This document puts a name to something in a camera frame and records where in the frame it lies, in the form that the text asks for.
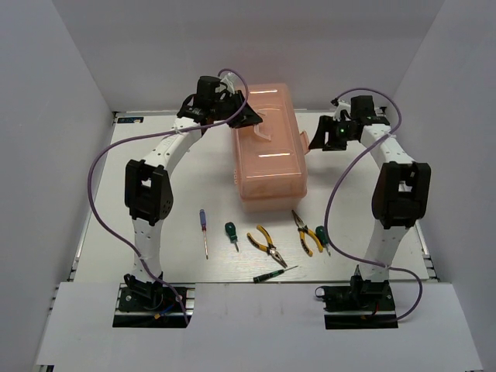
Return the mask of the pink plastic toolbox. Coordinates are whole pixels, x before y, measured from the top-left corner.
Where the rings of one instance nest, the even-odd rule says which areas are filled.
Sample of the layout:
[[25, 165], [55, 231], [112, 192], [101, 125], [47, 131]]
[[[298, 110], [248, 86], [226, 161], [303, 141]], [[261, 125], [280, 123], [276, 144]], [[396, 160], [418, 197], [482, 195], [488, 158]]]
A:
[[309, 140], [298, 128], [284, 83], [249, 86], [248, 104], [262, 123], [232, 131], [234, 174], [246, 212], [289, 211], [307, 194]]

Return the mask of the stubby green screwdriver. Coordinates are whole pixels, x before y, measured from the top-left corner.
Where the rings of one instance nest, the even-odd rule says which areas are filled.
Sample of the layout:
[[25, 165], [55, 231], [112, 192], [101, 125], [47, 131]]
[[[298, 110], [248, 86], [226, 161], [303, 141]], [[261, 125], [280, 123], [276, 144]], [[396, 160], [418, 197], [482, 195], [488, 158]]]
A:
[[317, 238], [319, 239], [319, 242], [320, 242], [321, 246], [323, 247], [323, 249], [327, 252], [327, 254], [329, 256], [331, 256], [331, 251], [329, 248], [329, 241], [326, 237], [326, 232], [325, 232], [324, 226], [317, 226], [315, 228], [315, 234], [316, 234]]
[[239, 252], [238, 237], [234, 223], [227, 222], [225, 224], [225, 231], [226, 231], [226, 235], [229, 237], [229, 241], [234, 245], [236, 251]]

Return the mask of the yellow black pliers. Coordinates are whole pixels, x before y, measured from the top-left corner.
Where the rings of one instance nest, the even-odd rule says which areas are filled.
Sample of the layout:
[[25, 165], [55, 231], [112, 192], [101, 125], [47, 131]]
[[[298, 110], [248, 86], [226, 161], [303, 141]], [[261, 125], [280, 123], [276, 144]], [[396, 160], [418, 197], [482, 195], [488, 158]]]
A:
[[259, 243], [257, 242], [252, 234], [248, 232], [246, 234], [246, 238], [249, 240], [249, 242], [256, 247], [258, 250], [265, 252], [269, 257], [272, 257], [273, 260], [275, 260], [278, 264], [280, 264], [284, 269], [288, 267], [286, 264], [285, 260], [282, 258], [280, 253], [277, 250], [277, 247], [274, 245], [274, 242], [269, 234], [269, 232], [262, 226], [262, 225], [257, 225], [257, 230], [264, 236], [266, 242], [265, 243]]
[[294, 222], [298, 228], [298, 234], [299, 234], [299, 240], [302, 249], [305, 251], [305, 253], [309, 256], [313, 256], [313, 251], [309, 248], [307, 242], [306, 242], [306, 237], [309, 236], [315, 243], [317, 250], [322, 253], [324, 250], [323, 245], [321, 244], [319, 238], [315, 234], [313, 230], [308, 228], [308, 226], [303, 222], [303, 220], [300, 218], [298, 213], [295, 210], [291, 211], [291, 214], [293, 216]]

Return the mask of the blue red handled screwdriver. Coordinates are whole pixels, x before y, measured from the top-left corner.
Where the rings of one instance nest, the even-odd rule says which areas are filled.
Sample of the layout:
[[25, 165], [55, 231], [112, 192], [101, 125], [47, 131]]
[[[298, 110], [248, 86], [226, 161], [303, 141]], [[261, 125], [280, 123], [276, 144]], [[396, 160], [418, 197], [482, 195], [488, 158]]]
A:
[[206, 219], [206, 214], [205, 214], [204, 209], [201, 209], [199, 211], [199, 218], [200, 218], [201, 230], [202, 230], [203, 239], [204, 239], [205, 258], [208, 259], [207, 219]]

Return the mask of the thin black green screwdriver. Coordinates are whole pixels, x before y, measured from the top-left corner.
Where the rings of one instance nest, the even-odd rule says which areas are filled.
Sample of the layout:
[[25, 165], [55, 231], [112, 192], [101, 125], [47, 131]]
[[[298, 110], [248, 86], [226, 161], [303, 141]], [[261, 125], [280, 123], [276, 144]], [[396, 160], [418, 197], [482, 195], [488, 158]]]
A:
[[266, 273], [266, 274], [261, 274], [261, 275], [256, 276], [256, 277], [253, 278], [253, 283], [254, 284], [258, 284], [258, 283], [262, 283], [262, 282], [268, 281], [268, 280], [270, 280], [272, 278], [278, 277], [278, 276], [284, 274], [285, 272], [290, 271], [292, 269], [295, 269], [297, 267], [298, 267], [298, 265], [293, 266], [293, 267], [283, 268], [283, 269], [280, 269], [280, 270], [275, 270], [275, 271], [272, 271], [272, 272]]

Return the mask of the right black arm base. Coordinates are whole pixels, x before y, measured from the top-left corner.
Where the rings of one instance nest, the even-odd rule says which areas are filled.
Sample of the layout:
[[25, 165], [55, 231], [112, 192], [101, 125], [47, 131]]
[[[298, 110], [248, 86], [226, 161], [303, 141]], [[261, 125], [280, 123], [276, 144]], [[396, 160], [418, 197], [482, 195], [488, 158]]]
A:
[[327, 330], [398, 327], [389, 281], [373, 282], [355, 274], [348, 285], [317, 287], [315, 297], [324, 303]]

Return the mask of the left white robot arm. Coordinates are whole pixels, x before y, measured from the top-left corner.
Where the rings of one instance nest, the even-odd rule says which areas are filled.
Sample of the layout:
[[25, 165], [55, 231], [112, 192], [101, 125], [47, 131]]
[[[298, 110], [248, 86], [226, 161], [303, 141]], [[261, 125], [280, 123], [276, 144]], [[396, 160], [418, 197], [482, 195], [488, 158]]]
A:
[[164, 290], [155, 285], [162, 278], [160, 265], [160, 236], [162, 225], [171, 212], [174, 196], [171, 175], [190, 148], [215, 123], [232, 129], [255, 126], [262, 118], [247, 103], [249, 89], [235, 89], [240, 76], [223, 69], [215, 76], [201, 76], [196, 92], [188, 96], [170, 134], [142, 160], [126, 165], [125, 205], [133, 222], [134, 256], [132, 275], [144, 282], [137, 291], [137, 300], [145, 308], [155, 309], [164, 299]]

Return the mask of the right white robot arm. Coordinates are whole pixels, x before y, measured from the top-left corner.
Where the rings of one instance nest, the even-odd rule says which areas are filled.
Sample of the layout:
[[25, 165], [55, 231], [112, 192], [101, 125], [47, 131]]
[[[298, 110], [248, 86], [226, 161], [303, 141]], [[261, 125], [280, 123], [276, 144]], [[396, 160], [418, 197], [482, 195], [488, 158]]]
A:
[[371, 200], [374, 230], [365, 257], [358, 260], [356, 269], [363, 282], [350, 289], [351, 302], [366, 309], [378, 299], [377, 289], [371, 283], [389, 280], [400, 242], [425, 215], [431, 167], [402, 149], [394, 136], [398, 127], [391, 126], [384, 115], [376, 112], [371, 95], [352, 97], [349, 103], [335, 98], [332, 105], [336, 107], [334, 114], [319, 118], [308, 148], [344, 151], [349, 142], [357, 141], [380, 171]]

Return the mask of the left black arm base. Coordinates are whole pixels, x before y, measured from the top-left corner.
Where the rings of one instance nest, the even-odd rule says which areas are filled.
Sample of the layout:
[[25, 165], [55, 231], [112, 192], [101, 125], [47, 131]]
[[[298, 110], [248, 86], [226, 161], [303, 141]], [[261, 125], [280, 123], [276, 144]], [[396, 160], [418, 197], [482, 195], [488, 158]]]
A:
[[143, 282], [124, 276], [119, 285], [112, 326], [137, 329], [185, 329], [191, 320], [195, 287]]

